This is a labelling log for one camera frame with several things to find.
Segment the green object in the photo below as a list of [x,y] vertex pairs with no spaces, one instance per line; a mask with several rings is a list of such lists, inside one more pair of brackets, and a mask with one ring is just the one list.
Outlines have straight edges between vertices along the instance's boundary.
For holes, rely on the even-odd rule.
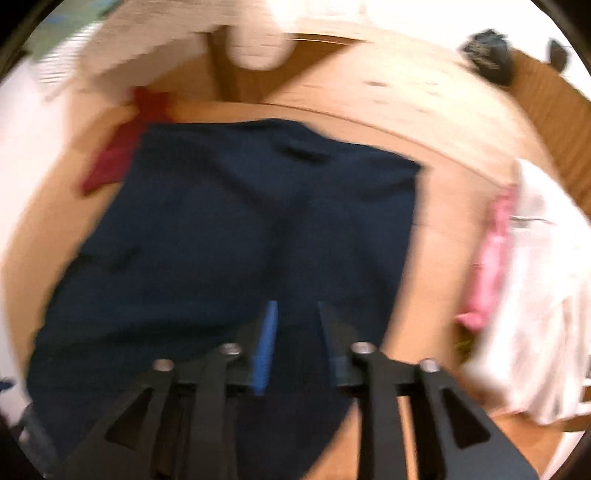
[[107,16],[120,3],[122,0],[64,0],[33,31],[25,48],[37,61],[81,28]]

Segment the triangular cutout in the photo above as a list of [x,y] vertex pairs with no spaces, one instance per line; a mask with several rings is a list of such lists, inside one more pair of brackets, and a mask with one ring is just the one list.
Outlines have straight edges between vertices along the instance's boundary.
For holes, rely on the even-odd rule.
[[109,427],[105,440],[135,450],[138,447],[141,427],[153,395],[153,388],[144,390]]
[[491,434],[449,388],[442,392],[443,404],[452,424],[453,438],[458,448],[464,449],[486,442]]

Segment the blue strip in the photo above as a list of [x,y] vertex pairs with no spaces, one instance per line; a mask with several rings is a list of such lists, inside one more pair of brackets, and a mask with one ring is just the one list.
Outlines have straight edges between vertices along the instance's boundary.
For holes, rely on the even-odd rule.
[[265,319],[261,328],[261,336],[256,347],[256,354],[252,357],[252,389],[255,395],[263,395],[269,384],[273,351],[275,349],[275,335],[277,334],[278,307],[275,300],[267,304]]

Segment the striped white object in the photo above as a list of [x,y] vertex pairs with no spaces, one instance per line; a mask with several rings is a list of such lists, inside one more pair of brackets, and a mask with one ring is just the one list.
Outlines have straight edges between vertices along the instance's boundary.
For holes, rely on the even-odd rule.
[[35,64],[35,76],[46,99],[58,94],[73,77],[82,48],[101,25],[102,22],[94,22],[83,27],[42,56]]

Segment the dark red fabric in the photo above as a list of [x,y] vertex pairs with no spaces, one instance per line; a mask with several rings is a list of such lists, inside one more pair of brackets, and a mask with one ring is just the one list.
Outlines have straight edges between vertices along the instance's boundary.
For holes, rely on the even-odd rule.
[[103,185],[125,178],[135,149],[149,124],[169,124],[174,120],[166,113],[170,95],[150,92],[145,87],[134,89],[137,115],[118,126],[106,147],[97,155],[94,165],[82,181],[82,193],[89,194]]

